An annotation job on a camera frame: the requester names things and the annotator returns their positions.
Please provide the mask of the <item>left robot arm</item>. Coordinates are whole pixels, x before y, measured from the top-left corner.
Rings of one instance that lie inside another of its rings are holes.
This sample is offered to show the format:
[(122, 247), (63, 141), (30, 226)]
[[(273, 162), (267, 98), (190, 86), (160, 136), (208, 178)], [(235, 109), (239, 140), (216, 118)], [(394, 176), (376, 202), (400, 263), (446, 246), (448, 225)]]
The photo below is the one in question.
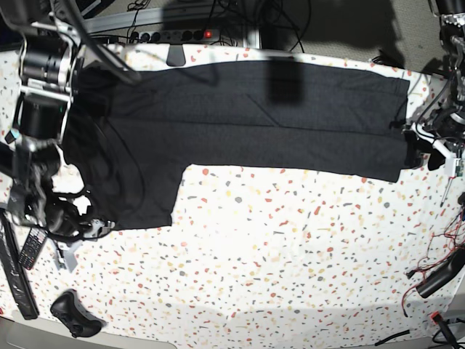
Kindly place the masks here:
[(430, 1), (439, 18), (440, 43), (446, 51), (445, 84), (425, 106), (407, 117), (405, 168), (415, 169), (429, 155), (429, 170), (445, 167), (448, 177), (464, 175), (464, 2)]

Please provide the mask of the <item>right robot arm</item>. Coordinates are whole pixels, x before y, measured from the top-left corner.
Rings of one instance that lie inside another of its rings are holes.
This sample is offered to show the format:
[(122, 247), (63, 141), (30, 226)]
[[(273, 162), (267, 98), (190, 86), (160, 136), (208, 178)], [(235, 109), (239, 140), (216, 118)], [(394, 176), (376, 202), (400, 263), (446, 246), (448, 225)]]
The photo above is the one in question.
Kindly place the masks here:
[(73, 193), (57, 193), (53, 177), (60, 169), (59, 148), (74, 101), (76, 80), (89, 49), (116, 77), (136, 84), (141, 77), (87, 33), (71, 1), (3, 1), (1, 16), (23, 37), (18, 75), (20, 89), (12, 128), (6, 141), (15, 145), (12, 163), (3, 173), (13, 180), (7, 204), (14, 224), (30, 233), (18, 257), (31, 269), (46, 240), (54, 247), (59, 269), (73, 270), (75, 252), (83, 241), (96, 241), (112, 231), (115, 222), (93, 211), (81, 214)]

